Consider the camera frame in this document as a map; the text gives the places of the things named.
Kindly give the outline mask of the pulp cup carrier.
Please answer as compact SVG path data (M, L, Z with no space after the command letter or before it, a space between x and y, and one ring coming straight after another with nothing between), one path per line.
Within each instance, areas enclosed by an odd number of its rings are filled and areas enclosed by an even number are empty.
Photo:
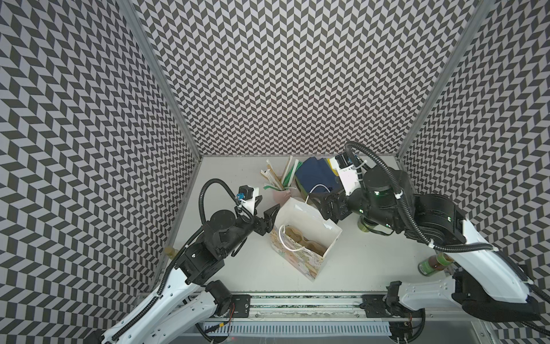
M319 256L323 256L327 250L326 246L321 245L319 242L314 240L307 239L299 229L294 228L293 226L286 226L284 233L288 236L288 238L301 247L304 247L311 252L315 252Z

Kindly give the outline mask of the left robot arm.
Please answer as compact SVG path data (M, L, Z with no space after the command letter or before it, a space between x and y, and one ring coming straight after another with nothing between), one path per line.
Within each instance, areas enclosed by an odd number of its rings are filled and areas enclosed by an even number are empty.
M206 216L204 201L210 186L218 184L231 198L234 209ZM261 236L274 229L281 209L275 204L258 216L262 202L258 188L239 187L233 193L220 179L207 181L198 198L201 227L172 259L158 286L112 328L91 332L86 343L170 343L213 315L231 312L233 295L220 280L211 278L236 256L251 233Z

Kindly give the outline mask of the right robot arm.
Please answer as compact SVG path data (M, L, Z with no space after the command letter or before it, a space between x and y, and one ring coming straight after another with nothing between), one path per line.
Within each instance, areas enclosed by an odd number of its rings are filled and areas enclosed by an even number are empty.
M374 234L403 234L423 244L437 256L449 258L460 269L435 282L394 281L379 300L364 298L367 314L375 308L395 318L418 314L427 318L429 308L460 308L490 323L519 323L548 335L540 325L538 302L549 295L498 247L476 230L465 212L448 197L415 193L405 171L388 166L366 145L350 141L337 156L337 166L349 169L356 183L320 193L311 189L311 201L326 220L342 220L351 214Z

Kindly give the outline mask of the cartoon animal paper bag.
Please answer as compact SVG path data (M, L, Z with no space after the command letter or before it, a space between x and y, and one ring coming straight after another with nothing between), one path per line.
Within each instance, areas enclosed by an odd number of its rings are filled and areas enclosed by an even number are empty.
M317 208L306 203L299 194L298 188L292 187L292 189L292 198L281 206L276 217L275 228L269 234L270 246L282 259L314 282L332 256L332 250L342 235L343 229L332 220L324 220ZM307 239L326 246L325 254L319 256L292 241L284 233L286 226L293 226L299 229Z

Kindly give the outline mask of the green paper cup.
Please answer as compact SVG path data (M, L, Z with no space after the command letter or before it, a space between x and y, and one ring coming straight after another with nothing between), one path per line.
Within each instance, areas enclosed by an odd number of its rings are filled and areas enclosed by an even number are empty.
M377 224L365 219L364 217L360 217L357 221L357 226L362 232L372 232L376 228Z

